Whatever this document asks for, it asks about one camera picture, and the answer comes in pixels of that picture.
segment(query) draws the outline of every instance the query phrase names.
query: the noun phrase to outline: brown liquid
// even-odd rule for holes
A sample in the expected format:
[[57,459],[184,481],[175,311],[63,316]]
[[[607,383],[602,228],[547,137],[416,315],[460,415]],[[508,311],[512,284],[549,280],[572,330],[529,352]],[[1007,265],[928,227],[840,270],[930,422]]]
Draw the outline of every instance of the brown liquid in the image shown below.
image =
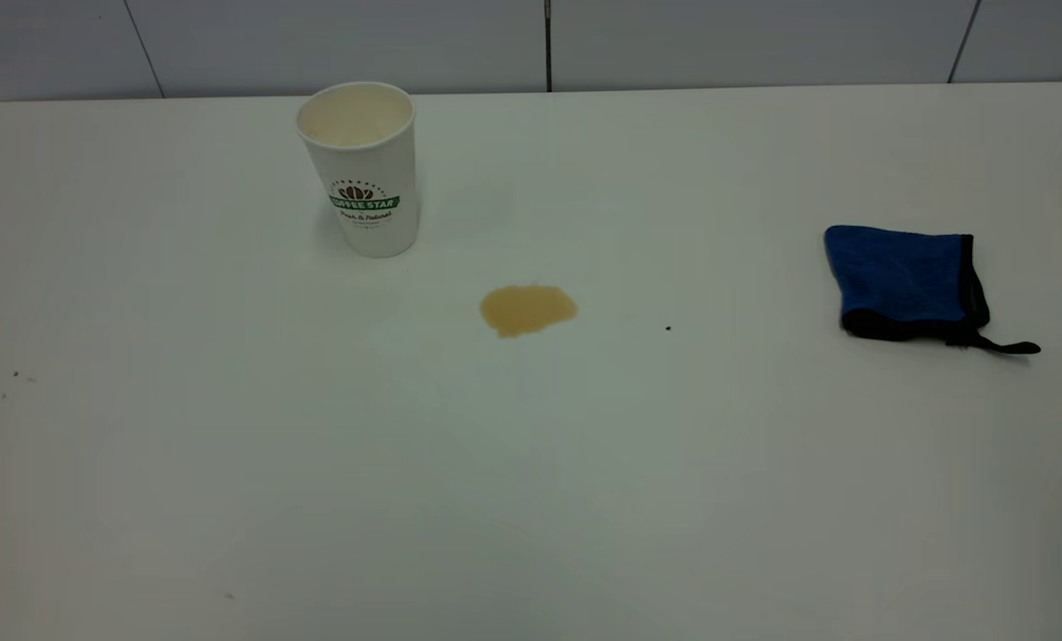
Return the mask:
[[579,315],[579,306],[559,288],[545,284],[519,288],[511,284],[491,292],[479,304],[479,312],[482,319],[498,332],[498,337],[509,340],[570,320]]

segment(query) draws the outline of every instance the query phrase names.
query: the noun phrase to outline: black trim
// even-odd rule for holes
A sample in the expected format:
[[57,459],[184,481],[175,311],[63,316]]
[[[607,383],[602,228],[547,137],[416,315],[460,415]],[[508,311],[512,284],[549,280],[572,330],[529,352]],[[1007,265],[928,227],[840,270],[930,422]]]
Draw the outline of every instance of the black trim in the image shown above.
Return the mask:
[[139,33],[139,25],[135,23],[135,16],[131,13],[131,5],[127,4],[127,0],[123,0],[123,8],[127,8],[127,17],[131,19],[132,28],[135,28],[135,37],[139,39],[139,46],[143,49],[143,57],[147,58],[147,66],[151,68],[151,76],[155,79],[155,86],[159,88],[159,97],[166,98],[168,93],[162,89],[162,84],[159,82],[159,74],[155,70],[155,63],[151,60],[151,54],[147,52],[147,45],[143,45],[143,34]]
[[961,259],[958,267],[958,297],[965,316],[958,320],[893,320],[872,309],[852,309],[840,323],[843,329],[862,340],[908,341],[918,337],[944,340],[946,345],[977,346],[1001,353],[1038,353],[1040,346],[1031,342],[998,345],[977,332],[990,322],[990,306],[986,302],[982,281],[974,272],[974,236],[961,237]]
[[958,65],[961,64],[961,54],[965,53],[965,42],[970,41],[970,32],[974,31],[974,20],[977,19],[977,11],[982,7],[982,0],[977,0],[974,3],[974,11],[970,12],[970,21],[965,23],[965,34],[962,34],[961,45],[958,46],[958,54],[955,55],[955,64],[949,68],[949,77],[946,79],[946,85],[953,84],[955,81],[955,73],[958,73]]
[[554,90],[554,69],[551,69],[551,52],[552,46],[550,44],[550,0],[543,0],[543,16],[546,18],[543,21],[544,28],[546,28],[547,37],[547,93]]

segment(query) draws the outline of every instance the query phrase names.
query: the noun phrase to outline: white table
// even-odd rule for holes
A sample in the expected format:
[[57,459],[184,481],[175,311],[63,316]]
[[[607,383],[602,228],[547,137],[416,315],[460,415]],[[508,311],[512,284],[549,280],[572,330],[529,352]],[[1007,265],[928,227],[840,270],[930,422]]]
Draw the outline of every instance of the white table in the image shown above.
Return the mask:
[[[0,105],[0,640],[1062,638],[1062,85],[419,97],[388,260],[299,102]],[[844,334],[829,224],[1044,353]]]

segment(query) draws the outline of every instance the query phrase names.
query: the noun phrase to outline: microfiber towel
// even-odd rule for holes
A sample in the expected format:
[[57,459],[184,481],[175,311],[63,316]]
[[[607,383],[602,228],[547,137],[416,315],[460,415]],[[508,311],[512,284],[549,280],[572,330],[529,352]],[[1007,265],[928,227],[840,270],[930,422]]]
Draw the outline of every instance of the microfiber towel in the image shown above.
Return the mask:
[[823,235],[843,292],[843,329],[864,340],[929,336],[946,345],[1037,353],[1031,342],[997,345],[977,331],[990,322],[974,273],[974,236],[909,235],[836,224]]

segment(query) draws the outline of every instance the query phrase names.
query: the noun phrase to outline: white paper cup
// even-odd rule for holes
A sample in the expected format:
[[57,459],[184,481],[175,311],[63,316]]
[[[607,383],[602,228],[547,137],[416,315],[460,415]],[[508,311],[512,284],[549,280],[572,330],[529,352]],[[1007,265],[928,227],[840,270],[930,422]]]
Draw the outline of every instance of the white paper cup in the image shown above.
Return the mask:
[[353,250],[396,256],[415,242],[415,105],[398,86],[346,82],[318,91],[297,133]]

